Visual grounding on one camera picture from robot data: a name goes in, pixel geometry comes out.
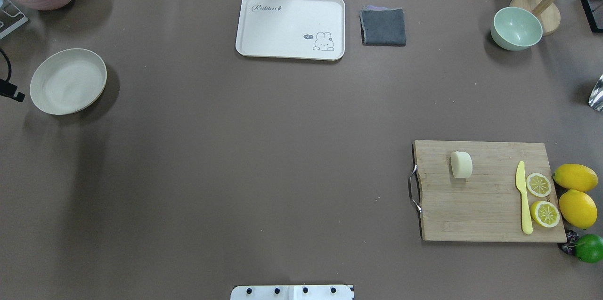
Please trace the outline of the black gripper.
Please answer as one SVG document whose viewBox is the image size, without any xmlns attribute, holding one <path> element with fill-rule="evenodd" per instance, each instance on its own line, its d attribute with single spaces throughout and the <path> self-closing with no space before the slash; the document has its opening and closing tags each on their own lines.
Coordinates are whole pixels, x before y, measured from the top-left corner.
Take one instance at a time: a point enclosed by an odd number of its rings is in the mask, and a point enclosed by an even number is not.
<svg viewBox="0 0 603 300">
<path fill-rule="evenodd" d="M 21 103 L 25 98 L 25 94 L 17 91 L 16 85 L 4 79 L 0 79 L 0 95 Z"/>
</svg>

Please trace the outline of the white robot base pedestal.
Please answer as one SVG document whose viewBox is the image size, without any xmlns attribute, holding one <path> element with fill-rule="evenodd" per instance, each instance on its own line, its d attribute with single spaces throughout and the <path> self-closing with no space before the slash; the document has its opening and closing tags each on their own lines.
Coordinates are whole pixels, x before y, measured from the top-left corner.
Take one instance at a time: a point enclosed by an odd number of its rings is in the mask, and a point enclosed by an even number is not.
<svg viewBox="0 0 603 300">
<path fill-rule="evenodd" d="M 240 285 L 233 288 L 231 300 L 353 300 L 353 285 Z"/>
</svg>

